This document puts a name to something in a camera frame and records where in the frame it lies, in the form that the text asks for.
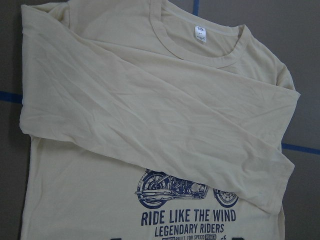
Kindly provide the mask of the cream long-sleeve printed shirt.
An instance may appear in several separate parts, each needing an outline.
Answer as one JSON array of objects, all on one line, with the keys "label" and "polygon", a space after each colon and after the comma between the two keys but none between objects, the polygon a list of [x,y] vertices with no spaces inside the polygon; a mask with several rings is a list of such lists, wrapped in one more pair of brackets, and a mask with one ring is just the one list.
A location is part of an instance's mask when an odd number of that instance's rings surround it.
[{"label": "cream long-sleeve printed shirt", "polygon": [[245,25],[166,0],[23,5],[23,240],[282,240],[299,93]]}]

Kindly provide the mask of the blue tape line crosswise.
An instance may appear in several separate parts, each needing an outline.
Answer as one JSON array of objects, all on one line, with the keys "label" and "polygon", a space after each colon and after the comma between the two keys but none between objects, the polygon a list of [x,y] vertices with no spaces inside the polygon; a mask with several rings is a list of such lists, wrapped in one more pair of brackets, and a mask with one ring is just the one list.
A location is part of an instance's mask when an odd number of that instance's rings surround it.
[{"label": "blue tape line crosswise", "polygon": [[22,103],[23,96],[21,94],[0,91],[0,100],[11,103]]}]

